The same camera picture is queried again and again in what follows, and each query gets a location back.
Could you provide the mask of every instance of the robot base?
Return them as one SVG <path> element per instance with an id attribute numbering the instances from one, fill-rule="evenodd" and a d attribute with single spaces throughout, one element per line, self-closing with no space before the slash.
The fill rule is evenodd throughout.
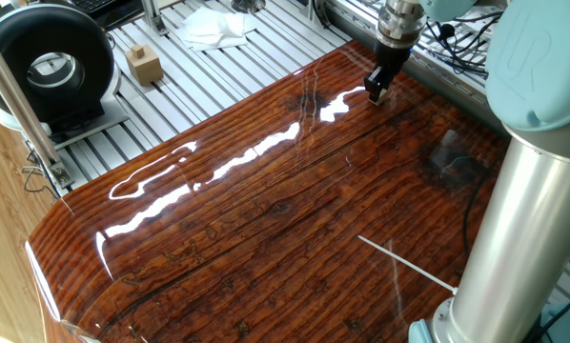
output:
<path id="1" fill-rule="evenodd" d="M 434 318 L 427 323 L 424 319 L 410 325 L 408 331 L 408 342 L 410 343 L 463 343 L 455 342 L 450 338 L 446 330 L 446 322 L 449 315 L 449 308 L 453 298 L 450 298 L 439 305 Z M 541 311 L 541 325 L 545 325 L 550 318 L 556 315 L 565 304 L 546 305 Z M 570 343 L 570 310 L 563 315 L 548 331 L 551 342 Z M 541 342 L 547 342 L 545 336 Z"/>

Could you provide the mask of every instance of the white cable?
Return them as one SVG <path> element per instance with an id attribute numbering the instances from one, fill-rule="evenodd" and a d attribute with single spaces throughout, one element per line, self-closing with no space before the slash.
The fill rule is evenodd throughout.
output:
<path id="1" fill-rule="evenodd" d="M 445 283 L 444 281 L 438 279 L 437 277 L 429 274 L 428 272 L 422 270 L 420 267 L 415 266 L 414 264 L 412 264 L 412 262 L 408 262 L 407 260 L 397 256 L 396 254 L 389 252 L 388 250 L 380 247 L 378 244 L 374 243 L 373 241 L 362 237 L 360 235 L 358 235 L 357 237 L 359 237 L 359 239 L 361 239 L 362 241 L 368 243 L 369 245 L 373 246 L 374 248 L 380 250 L 381 252 L 384 252 L 386 254 L 388 254 L 389 256 L 393 257 L 394 259 L 396 259 L 397 261 L 405 264 L 406 266 L 412 268 L 413 270 L 420 272 L 421 274 L 425 275 L 426 277 L 428 277 L 430 280 L 432 280 L 433 282 L 437 283 L 438 285 L 440 285 L 441 287 L 445 288 L 446 290 L 452 292 L 454 295 L 457 295 L 457 287 L 452 287 L 449 284 Z"/>

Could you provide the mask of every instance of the metal pole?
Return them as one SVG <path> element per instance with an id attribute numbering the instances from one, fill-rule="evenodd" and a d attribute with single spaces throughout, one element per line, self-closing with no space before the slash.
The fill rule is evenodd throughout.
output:
<path id="1" fill-rule="evenodd" d="M 31 108 L 31 104 L 25 97 L 25 94 L 18 86 L 18 83 L 11 74 L 10 68 L 6 64 L 0 52 L 0 94 L 4 99 L 11 114 L 16 117 L 18 123 L 29 138 L 35 152 L 49 170 L 52 171 L 56 180 L 63 184 L 71 182 L 71 178 L 65 171 L 60 157 L 51 144 L 50 139 L 44 132 Z"/>
<path id="2" fill-rule="evenodd" d="M 570 258 L 570 160 L 512 139 L 437 342 L 520 342 Z"/>
<path id="3" fill-rule="evenodd" d="M 162 22 L 157 0 L 141 0 L 141 4 L 143 4 L 143 11 L 145 11 L 143 15 L 145 23 L 159 35 L 169 33 L 169 30 Z"/>

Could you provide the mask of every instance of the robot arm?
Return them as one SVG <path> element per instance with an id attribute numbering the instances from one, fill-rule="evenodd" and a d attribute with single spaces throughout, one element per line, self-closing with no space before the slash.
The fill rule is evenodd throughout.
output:
<path id="1" fill-rule="evenodd" d="M 377 65 L 364 79 L 370 101 L 378 104 L 418 42 L 427 15 L 450 21 L 474 6 L 474 0 L 387 0 L 378 13 L 374 53 Z"/>

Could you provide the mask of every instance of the epoxy resin coating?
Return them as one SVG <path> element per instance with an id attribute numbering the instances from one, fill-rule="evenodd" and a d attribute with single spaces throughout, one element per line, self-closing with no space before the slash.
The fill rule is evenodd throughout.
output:
<path id="1" fill-rule="evenodd" d="M 404 341 L 449 294 L 356 236 L 457 285 L 505 142 L 403 74 L 370 104 L 372 59 L 347 44 L 67 194 L 27 244 L 49 339 Z"/>

